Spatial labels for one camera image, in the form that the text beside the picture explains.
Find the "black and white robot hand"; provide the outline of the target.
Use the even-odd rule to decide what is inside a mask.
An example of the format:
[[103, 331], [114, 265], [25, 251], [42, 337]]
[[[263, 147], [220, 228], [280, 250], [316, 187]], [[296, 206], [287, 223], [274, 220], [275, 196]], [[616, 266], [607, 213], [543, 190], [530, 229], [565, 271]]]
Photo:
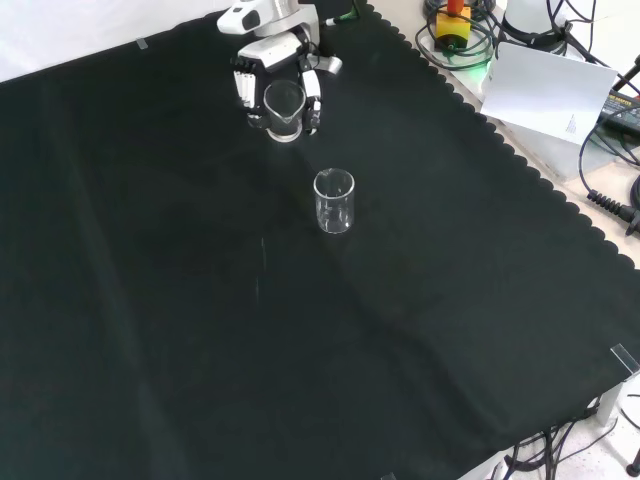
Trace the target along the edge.
[[249, 124], [290, 143], [317, 132], [323, 106], [320, 71], [337, 75], [343, 62], [322, 56], [300, 27], [252, 42], [234, 61], [239, 104]]

